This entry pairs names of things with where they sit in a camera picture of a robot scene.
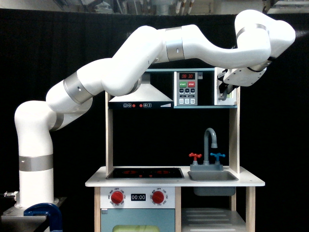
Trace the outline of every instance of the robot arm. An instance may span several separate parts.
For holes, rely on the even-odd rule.
[[[190,58],[226,69],[222,78],[226,85],[250,86],[295,40],[289,24],[254,10],[237,15],[235,32],[238,47],[223,49],[209,42],[195,25],[161,30],[140,27],[112,58],[87,64],[54,86],[46,102],[55,112],[73,113],[104,90],[113,96],[130,93],[152,63]]]
[[[252,10],[236,17],[235,31],[238,47],[222,49],[209,42],[195,25],[161,30],[140,27],[112,58],[93,61],[52,87],[46,102],[20,105],[15,124],[21,205],[53,201],[49,130],[58,130],[83,115],[91,107],[93,96],[104,90],[113,96],[126,95],[138,88],[139,78],[152,63],[190,58],[226,69],[221,76],[223,91],[249,86],[263,75],[270,60],[295,40],[289,24]],[[42,166],[45,162],[51,165]]]

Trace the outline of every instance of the ceiling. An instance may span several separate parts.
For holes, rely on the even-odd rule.
[[[132,15],[236,15],[254,9],[277,14],[309,13],[309,0],[0,0],[0,8]]]

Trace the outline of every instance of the black stovetop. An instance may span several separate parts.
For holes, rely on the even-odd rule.
[[[180,168],[114,168],[108,175],[109,178],[117,179],[143,179],[143,178],[164,178],[175,179],[183,178]]]

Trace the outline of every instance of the gray sink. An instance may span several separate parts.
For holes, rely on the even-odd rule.
[[[189,171],[189,177],[193,181],[237,181],[228,171]]]
[[[238,181],[228,171],[189,171],[188,174],[193,181]],[[233,196],[236,187],[193,187],[193,192],[197,196]]]

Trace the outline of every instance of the digital display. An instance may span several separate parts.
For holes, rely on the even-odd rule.
[[[131,201],[133,202],[145,202],[146,194],[144,193],[133,193],[131,194]]]
[[[179,79],[180,80],[195,80],[195,73],[194,72],[180,72],[179,73]]]

